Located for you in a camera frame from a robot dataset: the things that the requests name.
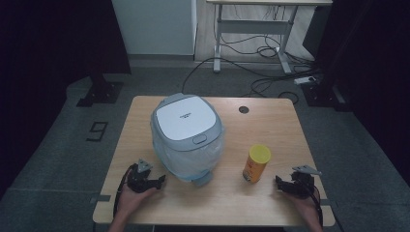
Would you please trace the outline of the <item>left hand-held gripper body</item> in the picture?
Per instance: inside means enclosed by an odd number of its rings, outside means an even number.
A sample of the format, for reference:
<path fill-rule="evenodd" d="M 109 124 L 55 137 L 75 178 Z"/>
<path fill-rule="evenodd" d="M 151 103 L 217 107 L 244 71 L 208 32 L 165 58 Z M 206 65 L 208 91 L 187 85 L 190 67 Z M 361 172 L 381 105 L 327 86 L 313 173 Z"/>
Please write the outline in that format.
<path fill-rule="evenodd" d="M 128 187 L 137 193 L 142 193 L 156 186 L 155 180 L 149 180 L 152 165 L 144 159 L 140 159 L 137 163 L 131 166 L 131 170 L 127 177 Z"/>

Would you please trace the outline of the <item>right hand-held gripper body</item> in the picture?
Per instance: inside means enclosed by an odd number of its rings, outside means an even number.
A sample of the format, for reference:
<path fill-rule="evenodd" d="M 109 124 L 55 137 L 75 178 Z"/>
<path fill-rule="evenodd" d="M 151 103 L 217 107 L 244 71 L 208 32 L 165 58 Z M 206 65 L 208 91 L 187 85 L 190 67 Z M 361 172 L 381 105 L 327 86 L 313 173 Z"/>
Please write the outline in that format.
<path fill-rule="evenodd" d="M 290 193 L 301 198 L 306 198 L 314 194 L 314 175 L 321 176 L 322 172 L 309 165 L 293 167 L 294 172 L 291 174 Z"/>

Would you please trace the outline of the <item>yellow lidded orange canister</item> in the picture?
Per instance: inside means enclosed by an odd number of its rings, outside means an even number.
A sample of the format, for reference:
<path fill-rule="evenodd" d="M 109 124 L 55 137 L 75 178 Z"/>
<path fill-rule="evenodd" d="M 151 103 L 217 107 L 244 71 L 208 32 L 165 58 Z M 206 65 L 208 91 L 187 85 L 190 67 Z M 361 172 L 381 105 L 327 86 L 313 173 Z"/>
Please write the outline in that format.
<path fill-rule="evenodd" d="M 250 183 L 257 183 L 271 157 L 271 151 L 267 146 L 252 145 L 249 148 L 249 155 L 243 170 L 244 179 Z"/>

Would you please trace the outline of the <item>light blue rice cooker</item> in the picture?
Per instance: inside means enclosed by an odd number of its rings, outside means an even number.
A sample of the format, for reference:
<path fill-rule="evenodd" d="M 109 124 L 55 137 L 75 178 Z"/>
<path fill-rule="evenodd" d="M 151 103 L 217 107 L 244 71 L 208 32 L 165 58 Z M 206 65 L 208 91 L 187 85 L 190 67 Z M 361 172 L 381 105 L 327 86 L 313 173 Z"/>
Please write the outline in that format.
<path fill-rule="evenodd" d="M 204 186 L 224 149 L 224 126 L 203 98 L 178 93 L 163 99 L 151 115 L 155 154 L 177 179 Z"/>

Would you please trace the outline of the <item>person's right hand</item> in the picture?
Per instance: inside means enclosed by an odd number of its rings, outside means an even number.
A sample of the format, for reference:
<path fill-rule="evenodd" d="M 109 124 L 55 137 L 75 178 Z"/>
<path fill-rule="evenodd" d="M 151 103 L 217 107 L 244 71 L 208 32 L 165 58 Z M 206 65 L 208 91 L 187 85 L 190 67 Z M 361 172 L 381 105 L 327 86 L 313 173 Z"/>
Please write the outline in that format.
<path fill-rule="evenodd" d="M 286 193 L 284 196 L 293 203 L 306 224 L 314 225 L 320 223 L 316 205 L 310 197 L 302 199 L 289 193 Z"/>

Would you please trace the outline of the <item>person's left hand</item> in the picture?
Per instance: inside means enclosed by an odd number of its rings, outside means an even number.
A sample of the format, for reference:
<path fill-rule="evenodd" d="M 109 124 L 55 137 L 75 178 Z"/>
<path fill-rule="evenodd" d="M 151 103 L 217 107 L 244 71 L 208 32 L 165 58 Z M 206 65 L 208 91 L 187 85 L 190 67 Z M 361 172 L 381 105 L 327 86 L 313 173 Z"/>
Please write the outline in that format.
<path fill-rule="evenodd" d="M 158 190 L 156 188 L 149 188 L 142 193 L 137 193 L 131 190 L 128 186 L 123 186 L 118 201 L 115 218 L 127 220 L 145 199 L 157 192 Z"/>

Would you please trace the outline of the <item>white power strip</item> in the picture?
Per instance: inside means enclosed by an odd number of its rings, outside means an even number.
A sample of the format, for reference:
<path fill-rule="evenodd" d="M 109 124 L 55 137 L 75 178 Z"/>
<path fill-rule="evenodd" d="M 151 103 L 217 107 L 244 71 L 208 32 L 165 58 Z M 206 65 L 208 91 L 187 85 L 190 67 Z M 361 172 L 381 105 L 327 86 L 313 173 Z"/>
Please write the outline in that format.
<path fill-rule="evenodd" d="M 313 83 L 315 81 L 316 81 L 316 78 L 314 76 L 305 76 L 305 77 L 294 79 L 294 84 L 300 85 L 300 84 L 306 84 L 306 83 Z"/>

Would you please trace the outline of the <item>dark curtain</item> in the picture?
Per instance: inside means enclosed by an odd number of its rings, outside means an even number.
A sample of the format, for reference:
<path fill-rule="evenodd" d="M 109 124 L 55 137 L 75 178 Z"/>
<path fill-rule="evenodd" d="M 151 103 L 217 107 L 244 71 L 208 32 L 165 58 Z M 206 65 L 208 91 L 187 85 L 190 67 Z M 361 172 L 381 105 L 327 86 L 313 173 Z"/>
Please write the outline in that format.
<path fill-rule="evenodd" d="M 40 146 L 70 84 L 130 71 L 112 0 L 0 0 L 0 198 Z"/>
<path fill-rule="evenodd" d="M 410 0 L 333 0 L 316 64 L 410 182 Z"/>

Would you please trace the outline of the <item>black stand base plate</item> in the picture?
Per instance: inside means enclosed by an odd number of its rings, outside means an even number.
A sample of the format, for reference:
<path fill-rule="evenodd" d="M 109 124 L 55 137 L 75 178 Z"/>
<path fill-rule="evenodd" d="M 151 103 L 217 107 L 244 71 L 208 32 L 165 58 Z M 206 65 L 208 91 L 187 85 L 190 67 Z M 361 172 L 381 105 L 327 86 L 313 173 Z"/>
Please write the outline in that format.
<path fill-rule="evenodd" d="M 94 103 L 116 103 L 122 87 L 123 82 L 107 81 L 102 73 L 90 75 L 92 86 L 87 95 L 80 99 L 76 104 L 77 107 L 91 107 Z"/>
<path fill-rule="evenodd" d="M 308 106 L 331 107 L 339 112 L 349 112 L 351 110 L 348 99 L 341 94 L 336 85 L 326 89 L 319 84 L 302 84 L 301 88 Z"/>

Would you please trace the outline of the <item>white wall panel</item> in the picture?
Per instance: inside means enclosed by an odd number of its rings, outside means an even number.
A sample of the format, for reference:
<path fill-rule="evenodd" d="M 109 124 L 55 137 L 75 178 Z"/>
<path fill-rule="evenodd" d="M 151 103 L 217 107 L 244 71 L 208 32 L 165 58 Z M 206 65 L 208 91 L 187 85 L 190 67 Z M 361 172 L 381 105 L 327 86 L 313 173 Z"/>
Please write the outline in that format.
<path fill-rule="evenodd" d="M 112 0 L 130 55 L 194 54 L 196 0 Z"/>

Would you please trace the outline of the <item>white metal frame desk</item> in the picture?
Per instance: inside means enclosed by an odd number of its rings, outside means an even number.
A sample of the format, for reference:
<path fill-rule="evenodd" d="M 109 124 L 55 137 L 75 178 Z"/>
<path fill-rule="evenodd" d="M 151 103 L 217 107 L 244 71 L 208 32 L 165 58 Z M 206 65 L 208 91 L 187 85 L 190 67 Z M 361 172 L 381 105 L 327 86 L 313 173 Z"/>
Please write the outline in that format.
<path fill-rule="evenodd" d="M 293 28 L 297 11 L 300 7 L 329 7 L 333 0 L 206 0 L 207 3 L 217 7 L 216 18 L 216 45 L 214 47 L 213 70 L 220 72 L 221 63 L 221 36 L 223 34 L 253 34 L 253 35 L 279 35 L 283 39 L 275 48 L 280 65 L 285 74 L 292 73 L 285 49 Z M 227 5 L 254 5 L 254 6 L 283 6 L 291 7 L 292 11 L 288 20 L 253 20 L 253 19 L 223 19 L 223 7 Z"/>

